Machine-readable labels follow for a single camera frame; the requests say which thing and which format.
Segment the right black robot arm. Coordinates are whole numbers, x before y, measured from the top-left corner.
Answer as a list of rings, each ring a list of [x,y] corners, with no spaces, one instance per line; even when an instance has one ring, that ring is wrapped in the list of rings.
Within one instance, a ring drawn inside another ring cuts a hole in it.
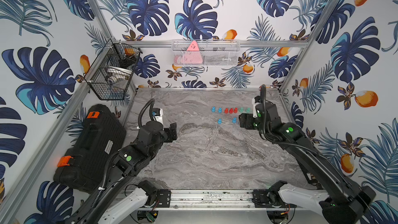
[[[266,85],[260,87],[260,94],[253,98],[252,104],[251,114],[239,115],[239,125],[258,131],[261,139],[287,151],[322,186],[321,190],[306,190],[279,181],[268,191],[278,195],[283,203],[310,210],[330,224],[355,224],[363,216],[372,215],[375,191],[345,176],[295,123],[283,123],[276,105],[266,98]]]

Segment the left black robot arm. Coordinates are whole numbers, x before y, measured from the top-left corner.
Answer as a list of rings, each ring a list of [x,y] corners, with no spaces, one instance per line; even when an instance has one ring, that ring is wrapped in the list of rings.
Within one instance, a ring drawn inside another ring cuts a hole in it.
[[[139,208],[158,203],[156,187],[144,180],[123,200],[112,204],[119,192],[150,164],[164,143],[177,140],[177,124],[164,127],[162,117],[152,113],[154,104],[155,100],[150,99],[144,105],[137,119],[136,139],[110,156],[97,189],[63,223],[118,224]]]

